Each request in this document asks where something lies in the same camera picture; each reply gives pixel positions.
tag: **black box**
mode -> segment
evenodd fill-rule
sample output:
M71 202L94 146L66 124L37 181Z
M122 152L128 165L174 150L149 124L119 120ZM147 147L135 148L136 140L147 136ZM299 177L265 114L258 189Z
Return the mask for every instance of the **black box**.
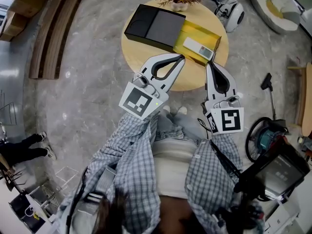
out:
M124 33L130 40L173 52L185 18L176 12L140 4Z

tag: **yellow box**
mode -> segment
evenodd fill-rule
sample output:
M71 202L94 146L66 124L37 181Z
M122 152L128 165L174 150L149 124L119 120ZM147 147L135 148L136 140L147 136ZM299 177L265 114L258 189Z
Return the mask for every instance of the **yellow box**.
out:
M206 66L207 60L193 51L183 47L183 43L187 37L199 42L205 47L216 52L219 47L221 36L205 29L195 23L185 20L180 35L175 42L174 51L178 54L184 55L187 59L193 60L200 65Z

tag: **blue checkered shirt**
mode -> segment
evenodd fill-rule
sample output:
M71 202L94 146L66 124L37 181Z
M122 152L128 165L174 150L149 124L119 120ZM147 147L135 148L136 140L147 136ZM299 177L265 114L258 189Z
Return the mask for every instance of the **blue checkered shirt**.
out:
M160 199L156 190L152 154L157 119L158 114L140 120L126 113L105 146L95 153L86 174L82 198L94 191L106 166L116 167L114 182L106 193L109 200L114 198L115 188L122 188L127 193L124 226L129 233L149 234L160 221ZM242 161L230 135L213 136L213 142L239 170L242 169ZM233 192L236 182L237 177L222 166L210 142L201 140L187 172L185 192L193 212L207 233L225 233L225 227L220 227L212 214L220 207L229 209L239 203ZM73 194L64 199L58 210L58 218L70 205L72 197ZM258 230L263 231L263 221Z

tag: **round wooden table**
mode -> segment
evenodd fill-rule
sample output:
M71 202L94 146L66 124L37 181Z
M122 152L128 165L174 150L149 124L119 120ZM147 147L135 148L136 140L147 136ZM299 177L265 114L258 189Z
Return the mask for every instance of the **round wooden table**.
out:
M148 3L146 3L146 5L159 7L159 4L156 0L149 1ZM170 5L165 6L164 9L171 10ZM214 61L224 67L229 54L229 41L225 29L218 17L204 5L199 3L189 6L187 11L180 13L186 15L186 20L198 24L218 34L219 36L222 36L220 45L216 51ZM125 26L123 27L121 34L121 48L130 68L134 72L138 72L142 67L143 63L149 57L164 54L167 53L167 51L127 39L124 31L129 24L133 14L134 13L130 15L125 23ZM168 70L169 67L162 68L159 70L157 75L164 76ZM173 86L171 87L171 90L186 91L202 87L205 85L205 77L206 70L204 66L199 65L192 60L186 59L185 65L182 68L179 76L175 80Z

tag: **white shoe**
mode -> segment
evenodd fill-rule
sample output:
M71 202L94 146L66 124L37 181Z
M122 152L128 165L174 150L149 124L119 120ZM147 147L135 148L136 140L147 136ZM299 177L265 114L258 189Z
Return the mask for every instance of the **white shoe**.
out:
M170 111L171 111L171 109L168 105L164 106L162 109L168 111L168 113L170 113Z
M177 113L185 115L185 114L187 114L187 108L186 107L180 107L180 109L178 110Z
M46 146L45 149L48 151L47 156L51 158L53 161L57 160L55 153L52 151L50 146Z
M45 141L45 139L47 138L47 133L46 132L42 132L39 134L42 137L42 143Z

